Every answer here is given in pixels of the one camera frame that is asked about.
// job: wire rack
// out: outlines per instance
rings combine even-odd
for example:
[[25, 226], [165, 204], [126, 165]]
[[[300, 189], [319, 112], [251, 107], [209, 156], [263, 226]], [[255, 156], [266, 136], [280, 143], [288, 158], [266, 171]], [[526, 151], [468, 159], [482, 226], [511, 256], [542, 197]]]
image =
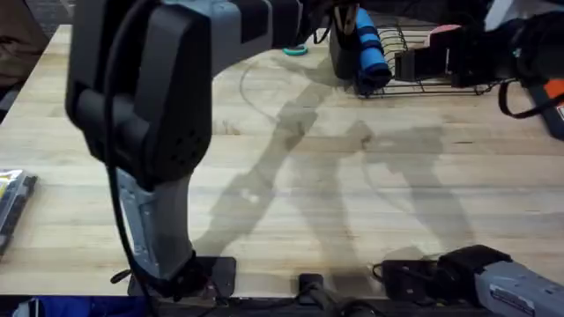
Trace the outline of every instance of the wire rack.
[[[410, 48], [424, 47], [429, 33], [435, 27], [436, 26], [420, 24], [400, 25], [398, 22], [377, 26], [384, 49], [384, 58], [392, 74], [395, 73], [396, 68], [396, 53], [405, 52]], [[490, 84], [460, 89], [453, 88], [450, 86], [450, 83], [440, 79], [429, 79], [411, 83], [392, 78], [386, 87], [374, 91], [371, 95], [367, 96], [367, 98], [451, 94], [479, 96], [492, 91], [494, 87], [495, 84]]]

